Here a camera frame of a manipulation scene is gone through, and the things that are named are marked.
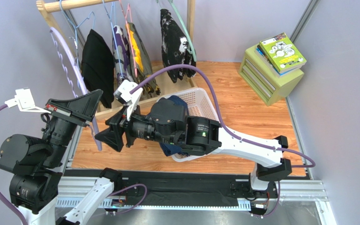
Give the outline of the lilac plastic hanger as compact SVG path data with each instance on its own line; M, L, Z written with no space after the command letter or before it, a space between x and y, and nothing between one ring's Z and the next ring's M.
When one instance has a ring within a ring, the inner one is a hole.
M62 47L62 49L65 51L66 53L66 56L68 57L68 60L71 64L71 67L74 71L74 74L76 76L76 79L77 79L77 84L78 84L78 87L80 88L81 90L81 93L83 95L85 94L88 94L89 91L87 90L86 86L85 86L85 83L83 81L83 77L81 75L81 72L80 72L80 69L78 67L78 64L76 63L75 61L75 58L73 57L73 54L68 46L68 44L66 43L66 41L64 40L64 37L61 35L61 33L54 27L50 27L50 35L52 37L52 40L53 40L53 43L54 43L54 46L57 48L57 54L58 54L58 57L61 61L61 65L62 65L62 68L65 72L65 75L66 75L66 78L67 78L67 81L69 83L69 85L71 86L71 91L74 95L75 98L78 97L78 95L75 93L75 90L74 90L74 83L72 82L72 80L69 78L69 75L68 75L68 68L65 66L64 62L63 62L63 56L62 54L60 53L60 47L58 46L58 43L60 44L60 46Z

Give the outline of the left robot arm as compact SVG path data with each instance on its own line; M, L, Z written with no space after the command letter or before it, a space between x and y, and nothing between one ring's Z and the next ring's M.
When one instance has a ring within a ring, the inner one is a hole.
M0 169L12 173L11 203L29 225L84 225L103 200L123 183L122 173L105 168L86 196L66 215L56 218L55 205L62 173L56 168L78 127L90 124L102 90L71 100L49 99L44 108L32 107L45 123L42 137L14 134L0 147Z

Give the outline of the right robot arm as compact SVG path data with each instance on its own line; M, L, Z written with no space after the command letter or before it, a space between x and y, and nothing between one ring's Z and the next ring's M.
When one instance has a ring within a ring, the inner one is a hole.
M291 161L283 157L278 139L263 139L226 128L219 121L190 116L185 106L159 99L150 113L139 109L130 113L124 106L105 123L108 128L97 133L99 140L117 152L130 147L137 138L178 146L190 157L212 154L233 155L255 162L250 173L250 188L264 191L269 182L280 181L292 172Z

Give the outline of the dark blue denim trousers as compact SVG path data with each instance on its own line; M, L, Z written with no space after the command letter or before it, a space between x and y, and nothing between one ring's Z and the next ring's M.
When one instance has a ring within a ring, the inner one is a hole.
M186 109L186 115L189 115L188 105L183 99L181 99L180 97L178 97L176 95L172 95L167 99L171 100L176 105L183 106ZM174 154L179 154L180 156L188 156L187 153L182 152L180 146L175 146L175 145L170 145L170 144L165 144L165 143L159 143L159 146L160 146L161 150L163 151L163 153L165 154L165 156L167 156L167 157L172 156Z

